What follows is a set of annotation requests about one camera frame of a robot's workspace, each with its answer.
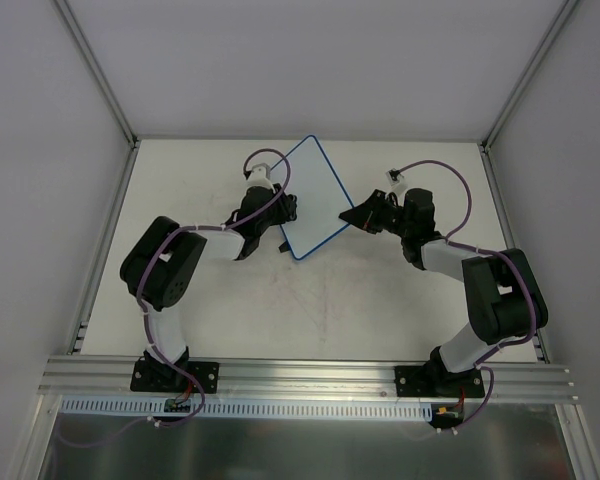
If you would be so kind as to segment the blue framed whiteboard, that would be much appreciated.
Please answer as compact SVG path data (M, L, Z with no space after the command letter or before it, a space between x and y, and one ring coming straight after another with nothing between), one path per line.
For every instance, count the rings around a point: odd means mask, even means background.
M271 179L278 184L288 180L285 192L297 197L297 218L282 225L281 231L293 259L302 261L348 227L339 215L354 204L316 136L305 137L286 158L291 175L278 161Z

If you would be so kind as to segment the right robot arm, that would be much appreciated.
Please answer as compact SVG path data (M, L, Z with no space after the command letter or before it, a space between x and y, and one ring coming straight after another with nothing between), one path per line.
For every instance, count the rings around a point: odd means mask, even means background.
M462 247L443 238L435 224L430 191L413 188L399 203L376 190L340 220L370 234L387 231L401 240L403 256L415 268L440 273L464 287L467 324L434 348L418 367L394 369L400 397L481 398L478 370L499 349L529 340L548 321L548 309L524 252Z

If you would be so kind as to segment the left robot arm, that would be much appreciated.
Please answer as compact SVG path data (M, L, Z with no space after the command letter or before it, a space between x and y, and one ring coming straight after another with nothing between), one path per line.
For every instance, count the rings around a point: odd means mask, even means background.
M120 267L121 280L141 308L147 338L131 391L216 392L219 365L190 358L176 305L201 261L244 260L270 227L296 218L297 197L275 184L249 187L240 207L219 226L182 227L166 216L154 219Z

